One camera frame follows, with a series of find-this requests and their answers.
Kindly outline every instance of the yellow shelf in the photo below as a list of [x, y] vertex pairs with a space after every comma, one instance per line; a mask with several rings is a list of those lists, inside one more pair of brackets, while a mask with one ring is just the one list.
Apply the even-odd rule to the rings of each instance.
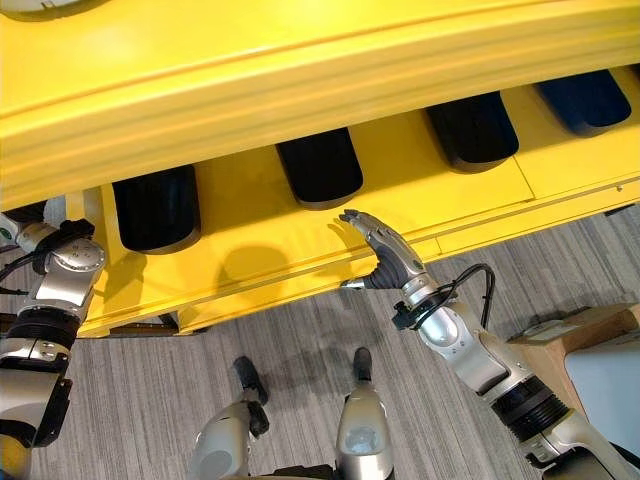
[[637, 0], [127, 0], [0, 16], [0, 208], [640, 61]]
[[[640, 83], [628, 69], [614, 75], [635, 108]], [[547, 112], [523, 109], [517, 101], [531, 101], [530, 87], [503, 96], [509, 114], [520, 109], [542, 128]], [[365, 182], [346, 207], [384, 219], [429, 260], [640, 199], [636, 114], [620, 128], [576, 142], [565, 141], [561, 127], [551, 125], [549, 136], [536, 136], [516, 122], [521, 141], [530, 146], [524, 157], [519, 152], [480, 174], [449, 169], [423, 111], [354, 125], [349, 131]], [[581, 142], [592, 154], [586, 171], [576, 162], [576, 154], [585, 153]], [[545, 161], [545, 149], [553, 159]], [[541, 155], [538, 163], [535, 154]], [[595, 162], [598, 155], [609, 160]], [[181, 332], [188, 333], [330, 290], [373, 267], [361, 236], [336, 220], [342, 208], [313, 212], [296, 204], [274, 146], [198, 163], [196, 175], [203, 238], [170, 255], [122, 246], [110, 185], [67, 196], [69, 217], [85, 216], [96, 225], [96, 240], [109, 259], [81, 335], [106, 335], [115, 326], [176, 309]], [[585, 184], [576, 183], [576, 175]]]
[[[598, 212], [628, 205], [640, 201], [640, 181], [627, 182], [622, 190], [616, 187], [605, 188], [588, 195], [567, 199], [562, 203], [530, 206], [520, 213], [497, 219], [479, 226], [458, 230], [437, 237], [436, 246], [441, 252], [435, 256], [432, 252], [424, 254], [421, 243], [414, 244], [425, 261], [440, 260], [451, 255], [490, 245], [509, 238], [536, 232], [571, 220], [577, 220]], [[272, 283], [197, 305], [190, 305], [179, 311], [180, 333], [187, 334], [199, 328], [247, 315], [249, 313], [275, 307], [309, 295], [333, 290], [340, 281], [352, 278], [355, 271], [370, 272], [374, 261], [356, 260], [348, 264], [330, 265], [321, 272], [313, 272], [291, 280]]]
[[[412, 241], [423, 240], [428, 227], [532, 197], [513, 159], [482, 174], [450, 171], [421, 111], [349, 131], [365, 181], [346, 207], [375, 212]], [[371, 255], [357, 232], [337, 222], [341, 208], [311, 212], [297, 205], [274, 146], [197, 164], [196, 175], [203, 236], [171, 255], [122, 246], [110, 185], [68, 196], [69, 217], [96, 225], [109, 262], [83, 331]], [[425, 256], [439, 253], [435, 241], [421, 243]]]

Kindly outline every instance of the robot forearm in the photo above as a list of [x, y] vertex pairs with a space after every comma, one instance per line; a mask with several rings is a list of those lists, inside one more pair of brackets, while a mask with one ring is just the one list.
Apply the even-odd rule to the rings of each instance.
[[42, 223], [40, 213], [37, 207], [0, 213], [3, 234], [31, 253], [43, 274], [0, 341], [3, 478], [26, 478], [30, 449], [59, 434], [71, 390], [64, 378], [70, 349], [105, 263], [102, 248], [86, 238], [87, 223], [57, 230]]
[[[558, 400], [522, 359], [483, 328], [484, 322], [456, 301], [455, 288], [484, 270], [486, 321], [494, 282], [488, 266], [471, 267], [452, 283], [438, 286], [424, 269], [417, 268], [417, 253], [389, 226], [355, 210], [340, 218], [364, 235], [379, 260], [372, 274], [347, 281], [343, 287], [401, 289], [404, 301], [395, 306], [396, 327], [417, 330], [420, 339], [510, 428], [525, 457], [546, 469], [546, 478], [640, 478], [582, 415]], [[381, 276], [385, 282], [374, 281]]]

